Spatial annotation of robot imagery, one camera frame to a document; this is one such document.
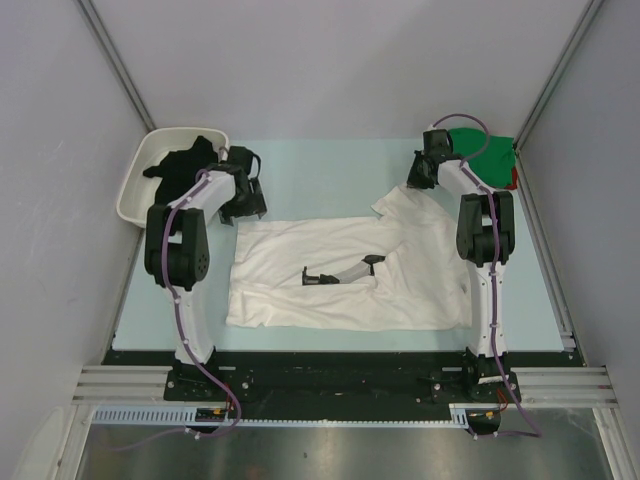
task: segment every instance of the cable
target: cable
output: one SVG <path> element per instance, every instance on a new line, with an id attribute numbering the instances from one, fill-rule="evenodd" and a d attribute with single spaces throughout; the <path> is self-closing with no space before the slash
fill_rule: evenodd
<path id="1" fill-rule="evenodd" d="M 196 358 L 195 354 L 191 350 L 191 347 L 189 346 L 189 339 L 186 337 L 184 333 L 184 327 L 182 325 L 182 317 L 180 315 L 181 297 L 178 294 L 178 291 L 169 281 L 168 251 L 169 251 L 169 237 L 171 236 L 171 226 L 173 225 L 173 220 L 175 219 L 175 216 L 178 213 L 178 210 L 188 205 L 193 200 L 193 198 L 195 198 L 196 195 L 198 195 L 202 190 L 205 189 L 207 185 L 209 185 L 209 181 L 206 178 L 208 173 L 209 173 L 208 170 L 198 171 L 198 173 L 196 174 L 196 184 L 185 194 L 183 200 L 180 201 L 177 205 L 175 205 L 169 212 L 169 217 L 167 218 L 167 223 L 164 227 L 164 233 L 162 235 L 162 248 L 160 250 L 161 252 L 160 265 L 162 270 L 162 280 L 164 281 L 165 287 L 171 292 L 171 298 L 173 300 L 173 309 L 174 309 L 174 314 L 176 318 L 176 326 L 178 328 L 178 335 L 180 337 L 180 342 L 182 342 L 182 345 L 184 346 L 184 349 L 187 352 L 187 355 L 189 356 L 189 358 L 191 359 L 195 367 L 198 370 L 200 370 L 200 372 L 202 372 L 202 374 L 205 377 L 211 380 L 215 385 L 220 387 L 227 394 L 227 403 L 228 403 L 228 399 L 231 399 L 231 403 L 235 406 L 235 409 L 236 409 L 236 418 L 233 420 L 231 425 L 229 425 L 228 427 L 218 427 L 215 431 L 211 433 L 196 432 L 194 436 L 196 440 L 200 439 L 201 437 L 212 438 L 212 437 L 222 437 L 224 435 L 227 435 L 231 433 L 231 431 L 235 428 L 236 425 L 238 425 L 238 423 L 242 419 L 242 407 L 240 406 L 240 402 L 238 401 L 238 398 L 235 396 L 235 394 L 231 391 L 231 389 L 226 384 L 222 383 L 215 376 L 209 373 L 206 368 L 204 368 L 204 366 L 200 363 L 200 361 Z M 113 452 L 124 452 L 128 450 L 134 450 L 138 447 L 141 447 L 149 442 L 152 442 L 166 435 L 171 435 L 179 432 L 191 433 L 193 431 L 194 430 L 191 430 L 190 428 L 171 428 L 169 430 L 164 430 L 162 432 L 156 433 L 155 435 L 147 437 L 144 440 L 133 443 L 131 445 L 125 445 L 122 447 L 108 447 L 108 449 Z"/>
<path id="2" fill-rule="evenodd" d="M 468 155 L 468 156 L 464 157 L 461 160 L 460 166 L 463 167 L 464 165 L 466 165 L 469 162 L 469 160 L 471 160 L 473 158 L 476 158 L 476 157 L 478 157 L 478 156 L 480 156 L 480 155 L 482 155 L 484 153 L 484 151 L 489 146 L 489 142 L 491 141 L 491 135 L 489 135 L 489 129 L 487 128 L 487 126 L 484 124 L 484 122 L 482 120 L 480 120 L 479 118 L 474 117 L 473 115 L 468 115 L 466 113 L 451 113 L 449 115 L 445 115 L 440 120 L 438 120 L 436 123 L 434 123 L 433 126 L 437 127 L 440 123 L 444 122 L 445 120 L 448 120 L 450 118 L 456 118 L 456 117 L 468 118 L 469 120 L 473 120 L 478 125 L 480 125 L 480 127 L 482 127 L 482 130 L 484 131 L 484 135 L 485 135 L 484 145 L 480 148 L 480 150 L 478 150 L 477 152 L 473 152 L 471 155 Z"/>
<path id="3" fill-rule="evenodd" d="M 529 416 L 529 414 L 527 413 L 527 411 L 522 407 L 522 405 L 520 404 L 520 401 L 518 400 L 518 397 L 516 397 L 516 394 L 513 390 L 511 390 L 511 385 L 509 383 L 509 379 L 507 378 L 507 375 L 505 374 L 504 371 L 504 367 L 502 365 L 502 362 L 500 361 L 500 357 L 498 356 L 498 347 L 496 345 L 496 335 L 497 335 L 497 329 L 498 329 L 498 284 L 496 282 L 496 265 L 498 264 L 498 260 L 500 259 L 500 232 L 498 231 L 498 216 L 496 214 L 496 205 L 495 202 L 493 200 L 493 195 L 491 193 L 491 190 L 489 190 L 487 187 L 485 187 L 483 185 L 483 183 L 480 181 L 480 179 L 468 168 L 466 168 L 466 163 L 474 157 L 477 157 L 478 155 L 480 155 L 482 152 L 484 152 L 484 150 L 487 148 L 487 146 L 489 145 L 489 141 L 490 141 L 490 135 L 489 135 L 489 129 L 487 128 L 487 126 L 478 118 L 472 116 L 472 115 L 467 115 L 466 113 L 452 113 L 451 115 L 446 115 L 444 117 L 442 117 L 440 120 L 438 120 L 436 123 L 434 123 L 434 127 L 437 126 L 438 124 L 440 124 L 441 122 L 443 122 L 444 120 L 447 120 L 449 118 L 452 117 L 462 117 L 462 118 L 468 118 L 470 120 L 473 120 L 474 122 L 476 122 L 477 124 L 479 124 L 482 129 L 485 132 L 485 135 L 487 136 L 487 139 L 485 141 L 484 146 L 478 150 L 477 152 L 469 155 L 468 157 L 462 159 L 462 161 L 460 162 L 460 170 L 462 170 L 462 172 L 467 176 L 467 178 L 469 178 L 473 184 L 478 187 L 479 190 L 481 190 L 482 192 L 486 193 L 487 198 L 489 199 L 489 211 L 490 211 L 490 216 L 491 216 L 491 226 L 492 226 L 492 230 L 493 230 L 493 244 L 494 244 L 494 251 L 493 251 L 493 260 L 491 262 L 491 267 L 489 269 L 490 272 L 490 276 L 491 276 L 491 303 L 492 303 L 492 308 L 491 308 L 491 351 L 493 352 L 493 358 L 496 361 L 496 365 L 498 367 L 498 371 L 500 372 L 500 376 L 502 377 L 502 381 L 507 389 L 507 392 L 509 392 L 509 396 L 511 397 L 511 400 L 513 401 L 513 404 L 516 406 L 516 408 L 518 409 L 518 412 L 520 412 L 520 415 L 522 415 L 522 418 L 524 418 L 524 420 L 527 422 L 527 424 L 531 427 L 531 429 L 533 430 L 533 432 L 523 432 L 523 431 L 519 431 L 519 430 L 508 430 L 508 431 L 503 431 L 503 432 L 494 432 L 493 434 L 489 434 L 489 435 L 478 435 L 476 434 L 473 429 L 471 428 L 471 426 L 469 426 L 469 433 L 471 433 L 474 437 L 474 439 L 477 438 L 483 438 L 483 437 L 507 437 L 507 436 L 525 436 L 525 437 L 535 437 L 535 438 L 540 438 L 542 437 L 542 431 L 540 430 L 540 427 L 538 427 L 538 425 L 536 424 L 536 422 L 533 420 L 533 418 L 531 418 Z"/>
<path id="4" fill-rule="evenodd" d="M 496 390 L 496 392 L 498 392 L 498 400 L 500 400 L 500 403 L 504 403 L 504 407 L 502 406 L 500 407 L 500 413 L 502 413 L 509 406 L 509 400 L 507 400 L 507 397 L 504 396 L 504 393 L 502 393 L 502 390 L 498 389 Z"/>

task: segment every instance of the metal frame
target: metal frame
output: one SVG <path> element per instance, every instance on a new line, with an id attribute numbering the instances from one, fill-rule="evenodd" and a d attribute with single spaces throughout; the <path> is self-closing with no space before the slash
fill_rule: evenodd
<path id="1" fill-rule="evenodd" d="M 222 403 L 176 404 L 162 398 L 169 367 L 88 366 L 80 376 L 72 404 L 75 414 L 56 480 L 74 480 L 89 427 L 96 424 L 193 426 L 195 407 Z M 590 408 L 593 410 L 607 459 L 616 480 L 640 478 L 606 369 L 514 368 L 520 379 L 525 408 Z M 323 428 L 465 428 L 466 408 L 495 408 L 494 404 L 452 404 L 451 420 L 436 422 L 295 422 L 244 421 L 241 426 Z"/>
<path id="2" fill-rule="evenodd" d="M 142 247 L 142 241 L 144 239 L 144 230 L 140 230 L 138 233 L 138 238 L 131 249 L 129 266 L 127 268 L 127 273 L 124 278 L 124 281 L 121 283 L 119 291 L 120 296 L 118 300 L 118 305 L 115 309 L 114 315 L 111 318 L 109 323 L 109 329 L 104 336 L 104 341 L 101 343 L 100 350 L 97 355 L 93 358 L 91 363 L 100 363 L 104 359 L 105 355 L 111 348 L 111 344 L 113 343 L 113 339 L 116 335 L 116 331 L 118 330 L 118 325 L 120 324 L 120 316 L 122 315 L 122 310 L 124 309 L 124 304 L 127 299 L 127 293 L 129 292 L 129 287 L 131 286 L 131 279 L 133 278 L 133 272 L 136 267 L 136 259 L 138 258 L 138 254 L 140 253 L 140 249 Z"/>
<path id="3" fill-rule="evenodd" d="M 176 406 L 163 399 L 171 367 L 91 366 L 80 374 L 74 405 Z M 609 375 L 600 368 L 517 368 L 525 408 L 617 408 Z M 184 402 L 182 407 L 224 408 L 224 402 Z M 478 408 L 483 404 L 453 404 Z"/>
<path id="4" fill-rule="evenodd" d="M 522 146 L 527 141 L 531 130 L 535 126 L 536 122 L 540 118 L 543 110 L 547 106 L 549 99 L 555 92 L 556 87 L 560 83 L 560 80 L 564 76 L 565 71 L 567 70 L 567 66 L 569 62 L 573 58 L 577 48 L 580 46 L 582 41 L 584 40 L 585 34 L 589 30 L 589 27 L 596 19 L 600 8 L 605 3 L 606 0 L 590 0 L 587 6 L 582 11 L 582 15 L 578 19 L 571 35 L 567 39 L 556 64 L 553 66 L 547 81 L 542 87 L 542 91 L 538 96 L 538 99 L 533 105 L 531 112 L 527 116 L 527 119 L 524 122 L 524 125 L 521 127 L 518 135 L 515 137 L 515 145 L 518 148 L 522 148 Z"/>
<path id="5" fill-rule="evenodd" d="M 516 169 L 518 171 L 518 191 L 520 192 L 520 201 L 522 203 L 522 209 L 524 216 L 527 220 L 527 225 L 531 230 L 531 238 L 533 239 L 533 246 L 538 255 L 538 262 L 540 264 L 540 270 L 547 286 L 547 292 L 549 293 L 549 299 L 551 300 L 551 306 L 556 317 L 558 324 L 558 330 L 562 337 L 562 342 L 566 351 L 571 351 L 578 348 L 585 363 L 588 363 L 586 352 L 579 348 L 579 342 L 577 335 L 574 334 L 575 325 L 571 318 L 571 313 L 565 299 L 560 279 L 558 277 L 558 271 L 556 270 L 555 263 L 549 247 L 549 242 L 544 233 L 542 227 L 542 221 L 538 214 L 538 210 L 533 201 L 533 193 L 527 180 L 526 171 L 522 164 L 521 153 L 516 155 Z"/>
<path id="6" fill-rule="evenodd" d="M 102 53 L 104 53 L 105 59 L 111 66 L 113 72 L 116 75 L 116 78 L 122 85 L 127 98 L 131 102 L 131 105 L 135 109 L 136 113 L 140 117 L 140 120 L 144 124 L 147 129 L 147 132 L 156 129 L 156 125 L 151 118 L 151 114 L 147 109 L 142 97 L 140 96 L 140 92 L 138 91 L 135 83 L 133 83 L 133 79 L 127 70 L 126 65 L 120 58 L 120 54 L 111 40 L 111 36 L 107 31 L 107 28 L 104 25 L 104 22 L 100 18 L 96 7 L 93 5 L 92 0 L 74 0 L 75 3 L 80 8 L 80 13 L 85 19 L 89 30 L 93 33 Z"/>

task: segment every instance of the metal floor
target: metal floor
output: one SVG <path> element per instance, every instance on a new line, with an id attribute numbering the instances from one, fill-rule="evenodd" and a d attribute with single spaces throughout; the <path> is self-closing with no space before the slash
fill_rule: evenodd
<path id="1" fill-rule="evenodd" d="M 78 480 L 612 479 L 593 414 L 537 410 L 543 439 L 473 441 L 463 430 L 242 427 L 228 437 L 180 433 L 136 450 L 156 427 L 91 428 Z M 516 411 L 502 428 L 524 428 Z"/>

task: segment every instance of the red object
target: red object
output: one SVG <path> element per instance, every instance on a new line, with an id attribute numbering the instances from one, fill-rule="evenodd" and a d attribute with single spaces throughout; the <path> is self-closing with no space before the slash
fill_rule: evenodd
<path id="1" fill-rule="evenodd" d="M 511 169 L 511 185 L 507 185 L 505 188 L 507 190 L 515 190 L 518 188 L 518 170 L 516 170 L 516 167 Z"/>
<path id="2" fill-rule="evenodd" d="M 504 393 L 502 393 L 501 390 L 497 390 L 497 392 L 498 392 L 498 400 L 500 400 L 501 403 L 504 403 L 504 407 L 500 407 L 500 411 L 504 412 L 509 406 L 509 400 L 507 400 L 507 397 L 504 396 Z"/>

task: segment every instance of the white plastic basket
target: white plastic basket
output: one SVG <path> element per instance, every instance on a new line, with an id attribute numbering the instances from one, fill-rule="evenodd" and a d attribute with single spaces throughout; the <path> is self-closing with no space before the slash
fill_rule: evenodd
<path id="1" fill-rule="evenodd" d="M 191 148 L 199 135 L 209 140 L 216 150 L 225 147 L 228 151 L 229 137 L 220 130 L 210 128 L 160 128 L 142 139 L 120 189 L 116 205 L 120 218 L 145 228 L 147 210 L 153 205 L 161 179 L 144 177 L 142 172 L 148 167 L 158 165 L 171 151 Z"/>

